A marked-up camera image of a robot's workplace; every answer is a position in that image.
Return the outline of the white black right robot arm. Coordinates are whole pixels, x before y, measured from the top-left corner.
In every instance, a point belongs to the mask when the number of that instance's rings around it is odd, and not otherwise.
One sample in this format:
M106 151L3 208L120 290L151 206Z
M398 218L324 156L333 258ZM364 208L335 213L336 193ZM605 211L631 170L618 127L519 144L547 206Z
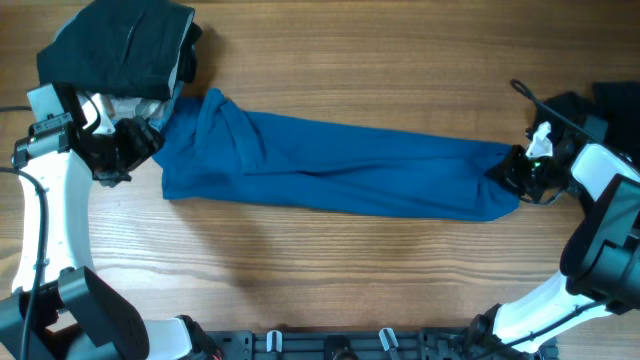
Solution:
M562 252L558 271L523 298L498 304L467 328L477 358L523 358L596 318L639 307L639 172L602 145L588 144L571 167L593 199Z

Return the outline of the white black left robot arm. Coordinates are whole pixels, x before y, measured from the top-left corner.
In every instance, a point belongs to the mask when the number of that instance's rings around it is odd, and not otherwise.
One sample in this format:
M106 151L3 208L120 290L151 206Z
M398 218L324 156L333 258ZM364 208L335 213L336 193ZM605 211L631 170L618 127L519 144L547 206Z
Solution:
M129 180L162 136L143 119L110 133L66 115L33 124L11 172L23 188L22 259L1 302L1 343L18 359L189 359L213 352L188 316L145 320L95 272L88 200L99 181Z

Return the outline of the blue polo shirt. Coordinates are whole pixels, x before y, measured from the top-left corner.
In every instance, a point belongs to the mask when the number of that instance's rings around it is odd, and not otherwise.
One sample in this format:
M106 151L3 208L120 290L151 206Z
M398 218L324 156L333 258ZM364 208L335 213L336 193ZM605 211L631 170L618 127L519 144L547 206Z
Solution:
M511 149L502 143L247 111L217 89L179 99L162 134L167 200L463 221L520 203L487 175Z

